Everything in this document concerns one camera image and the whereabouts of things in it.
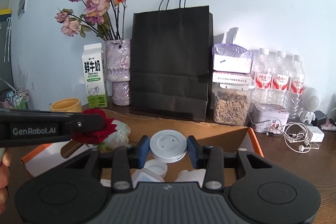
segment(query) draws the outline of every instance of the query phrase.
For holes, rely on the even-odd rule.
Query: vase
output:
[[[131,39],[105,42],[106,79],[111,82],[130,80]]]
[[[128,106],[130,104],[129,81],[112,82],[113,103],[117,106]]]

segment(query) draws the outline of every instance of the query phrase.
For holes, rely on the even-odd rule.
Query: gray gripper base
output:
[[[198,183],[139,183],[114,195],[99,216],[85,224],[250,224],[237,216],[220,194]]]

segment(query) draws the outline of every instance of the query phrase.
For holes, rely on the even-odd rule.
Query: white speaker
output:
[[[320,94],[314,88],[305,88],[302,92],[301,107],[303,110],[299,111],[298,116],[301,122],[308,122],[315,120],[314,112],[320,107]]]

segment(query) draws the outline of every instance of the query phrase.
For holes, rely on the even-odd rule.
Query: white plastic bottle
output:
[[[272,83],[272,65],[268,58],[269,49],[260,48],[259,58],[254,66],[254,81],[256,89],[252,97],[256,103],[268,103],[268,93]]]
[[[301,56],[294,55],[294,63],[290,69],[289,77],[289,86],[286,93],[286,110],[289,112],[289,119],[294,120],[299,110],[300,96],[306,77]]]
[[[269,91],[268,102],[275,105],[285,105],[286,92],[288,88],[289,72],[285,64],[286,53],[277,51],[277,59],[273,68],[273,80]]]

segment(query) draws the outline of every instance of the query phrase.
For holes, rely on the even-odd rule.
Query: hand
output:
[[[9,166],[11,164],[11,154],[6,151],[2,158],[0,165],[0,214],[6,210],[6,200],[8,198],[8,191],[6,186],[9,182]]]

